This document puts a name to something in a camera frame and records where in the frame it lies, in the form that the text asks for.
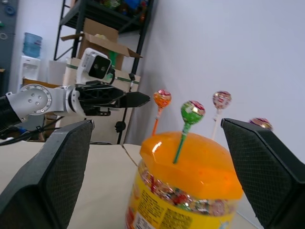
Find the robotic arm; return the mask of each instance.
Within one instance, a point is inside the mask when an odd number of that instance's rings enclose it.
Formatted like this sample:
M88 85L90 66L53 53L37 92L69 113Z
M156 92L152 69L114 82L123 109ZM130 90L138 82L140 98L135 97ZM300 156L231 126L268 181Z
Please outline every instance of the robotic arm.
M140 92L124 92L101 82L114 72L106 55L86 49L77 70L77 84L47 88L29 84L19 93L0 97L0 131L26 120L27 115L54 112L59 116L109 116L112 108L139 107L150 100Z

